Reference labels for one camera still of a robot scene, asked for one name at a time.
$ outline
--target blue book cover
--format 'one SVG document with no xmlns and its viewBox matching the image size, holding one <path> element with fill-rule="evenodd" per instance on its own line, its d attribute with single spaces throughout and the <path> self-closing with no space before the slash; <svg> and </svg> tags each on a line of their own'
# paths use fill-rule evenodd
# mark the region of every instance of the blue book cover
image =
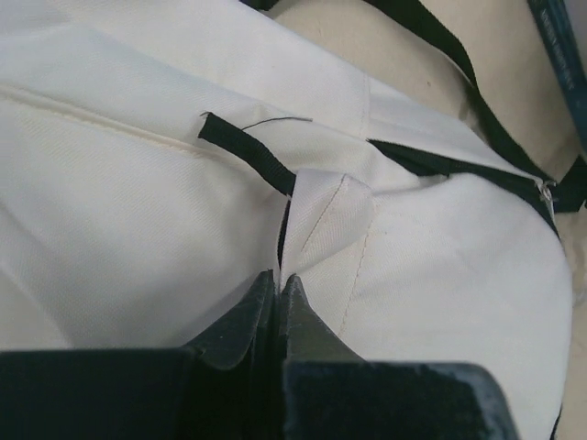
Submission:
<svg viewBox="0 0 587 440">
<path fill-rule="evenodd" d="M 528 0 L 560 88 L 587 151 L 587 79 L 562 0 Z"/>
</svg>

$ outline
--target canvas bag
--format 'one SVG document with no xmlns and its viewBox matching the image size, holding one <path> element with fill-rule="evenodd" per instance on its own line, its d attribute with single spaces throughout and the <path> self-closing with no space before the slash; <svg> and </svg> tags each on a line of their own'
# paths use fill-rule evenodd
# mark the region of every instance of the canvas bag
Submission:
<svg viewBox="0 0 587 440">
<path fill-rule="evenodd" d="M 273 268 L 362 357 L 482 365 L 548 438 L 571 286 L 543 179 L 237 2 L 2 11 L 3 349 L 180 345 Z"/>
</svg>

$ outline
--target black webbing strap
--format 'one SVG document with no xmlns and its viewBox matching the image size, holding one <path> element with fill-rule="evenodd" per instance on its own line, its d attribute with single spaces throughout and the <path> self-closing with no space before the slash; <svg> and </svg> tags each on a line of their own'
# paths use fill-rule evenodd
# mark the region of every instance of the black webbing strap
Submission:
<svg viewBox="0 0 587 440">
<path fill-rule="evenodd" d="M 479 113 L 479 121 L 488 138 L 491 148 L 502 158 L 525 171 L 545 181 L 552 181 L 528 157 L 507 133 L 505 128 L 493 114 L 491 108 L 483 99 L 477 84 L 477 77 L 471 59 L 460 41 L 438 19 L 417 0 L 365 0 L 375 6 L 386 16 L 395 20 L 404 28 L 414 32 L 418 37 L 449 57 L 469 81 L 468 96 L 472 105 Z"/>
<path fill-rule="evenodd" d="M 267 147 L 237 126 L 208 113 L 198 137 L 243 159 L 280 193 L 290 196 L 294 193 L 295 174 L 285 168 Z"/>
<path fill-rule="evenodd" d="M 266 9 L 273 6 L 276 0 L 243 0 L 250 6 Z M 471 59 L 467 51 L 440 21 L 428 11 L 418 0 L 364 0 L 382 11 L 404 28 L 443 52 L 463 72 L 468 80 L 467 94 L 471 104 L 478 113 L 483 132 L 488 138 L 490 147 L 502 158 L 519 170 L 525 171 L 545 182 L 555 182 L 541 170 L 517 144 L 499 122 L 490 106 L 483 98 L 475 76 Z M 577 212 L 587 200 L 587 187 L 584 177 L 581 181 L 564 179 L 551 191 L 554 199 L 555 212 Z"/>
</svg>

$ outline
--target zipper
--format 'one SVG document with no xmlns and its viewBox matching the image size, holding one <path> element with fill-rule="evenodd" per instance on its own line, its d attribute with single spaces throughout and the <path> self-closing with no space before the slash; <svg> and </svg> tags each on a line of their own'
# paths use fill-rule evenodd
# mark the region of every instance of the zipper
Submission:
<svg viewBox="0 0 587 440">
<path fill-rule="evenodd" d="M 380 140 L 369 140 L 369 142 L 387 158 L 403 166 L 416 176 L 424 177 L 439 174 L 449 176 L 451 174 L 469 173 L 482 177 L 532 205 L 552 230 L 557 233 L 554 224 L 554 199 L 550 190 L 556 185 L 554 181 L 519 176 L 512 172 L 446 158 L 391 142 Z"/>
<path fill-rule="evenodd" d="M 550 186 L 554 188 L 555 186 L 557 186 L 557 183 L 555 181 L 542 181 L 540 183 L 537 182 L 537 187 L 540 191 L 540 199 L 546 204 L 548 208 L 548 213 L 554 221 L 554 199 L 552 197 L 552 191 L 550 190 Z"/>
</svg>

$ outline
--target book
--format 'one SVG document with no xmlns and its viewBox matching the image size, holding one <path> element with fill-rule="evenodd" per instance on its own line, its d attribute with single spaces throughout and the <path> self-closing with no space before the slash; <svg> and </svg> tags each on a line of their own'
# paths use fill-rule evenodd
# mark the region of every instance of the book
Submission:
<svg viewBox="0 0 587 440">
<path fill-rule="evenodd" d="M 573 13 L 582 14 L 585 9 L 582 2 L 584 0 L 570 1 Z M 528 4 L 577 127 L 583 150 L 587 152 L 587 79 L 565 3 L 562 0 L 528 0 Z M 587 16 L 583 20 L 574 17 L 573 23 L 576 28 L 587 26 Z"/>
<path fill-rule="evenodd" d="M 565 0 L 565 6 L 575 35 L 575 43 L 577 43 L 583 71 L 587 73 L 587 2 L 585 0 Z"/>
</svg>

